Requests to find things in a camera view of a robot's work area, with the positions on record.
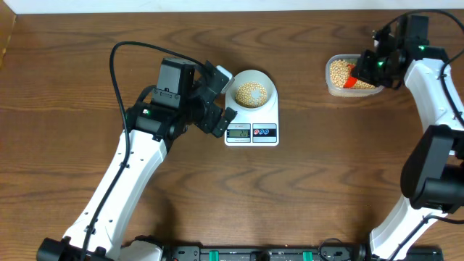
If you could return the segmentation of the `orange measuring scoop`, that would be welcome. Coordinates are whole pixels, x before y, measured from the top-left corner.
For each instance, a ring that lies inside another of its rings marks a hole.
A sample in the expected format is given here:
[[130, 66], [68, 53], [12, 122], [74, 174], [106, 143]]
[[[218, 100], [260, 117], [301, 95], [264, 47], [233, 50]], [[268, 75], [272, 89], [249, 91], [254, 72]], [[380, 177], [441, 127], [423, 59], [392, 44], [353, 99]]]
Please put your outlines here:
[[348, 64], [348, 78], [346, 79], [343, 88], [353, 88], [357, 83], [357, 79], [352, 76], [352, 70], [355, 68], [353, 64]]

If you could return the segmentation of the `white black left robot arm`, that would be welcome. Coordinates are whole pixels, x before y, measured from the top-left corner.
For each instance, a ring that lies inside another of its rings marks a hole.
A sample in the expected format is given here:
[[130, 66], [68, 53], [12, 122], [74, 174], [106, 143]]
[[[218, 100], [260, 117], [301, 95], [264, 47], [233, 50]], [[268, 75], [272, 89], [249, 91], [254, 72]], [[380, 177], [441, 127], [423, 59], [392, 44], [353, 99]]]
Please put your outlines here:
[[150, 237], [123, 246], [126, 228], [151, 176], [188, 125], [223, 136], [236, 111], [215, 100], [233, 81], [220, 65], [163, 59], [157, 83], [125, 112], [115, 155], [84, 211], [61, 240], [43, 240], [37, 260], [163, 260], [163, 246]]

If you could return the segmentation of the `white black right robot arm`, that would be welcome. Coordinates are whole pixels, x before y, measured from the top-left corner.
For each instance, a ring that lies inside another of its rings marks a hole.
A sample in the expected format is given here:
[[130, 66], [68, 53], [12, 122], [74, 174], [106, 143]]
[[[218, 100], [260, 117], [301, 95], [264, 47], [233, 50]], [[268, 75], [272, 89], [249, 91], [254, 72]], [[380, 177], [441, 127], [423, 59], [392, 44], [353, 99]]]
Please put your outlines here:
[[463, 224], [448, 215], [463, 206], [463, 103], [451, 75], [452, 58], [428, 39], [427, 10], [406, 12], [373, 34], [353, 78], [375, 87], [405, 86], [413, 95], [423, 135], [402, 168], [402, 195], [387, 218], [360, 248], [361, 260], [419, 260], [410, 247], [435, 222]]

